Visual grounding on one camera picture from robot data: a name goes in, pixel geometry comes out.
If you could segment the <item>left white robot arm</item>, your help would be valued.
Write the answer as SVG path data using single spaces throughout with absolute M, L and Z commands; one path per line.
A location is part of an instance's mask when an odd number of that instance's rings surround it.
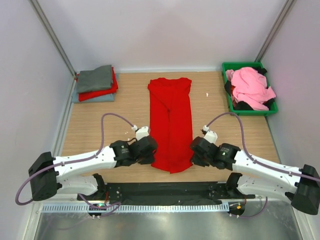
M 101 200 L 106 194 L 103 179 L 83 174 L 133 164 L 150 165 L 155 161 L 157 148 L 156 140 L 145 136 L 132 143 L 117 140 L 100 151 L 78 155 L 53 157 L 51 152 L 44 152 L 28 170 L 32 200 L 44 201 L 56 194 L 82 194 Z

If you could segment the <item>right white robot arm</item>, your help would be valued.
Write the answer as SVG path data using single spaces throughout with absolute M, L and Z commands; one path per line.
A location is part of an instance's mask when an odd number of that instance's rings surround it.
M 230 170 L 225 192 L 231 198 L 258 195 L 290 203 L 296 210 L 317 215 L 320 207 L 320 176 L 305 164 L 302 168 L 282 165 L 223 143 L 220 146 L 204 137 L 196 137 L 190 149 L 191 161 L 198 166 Z

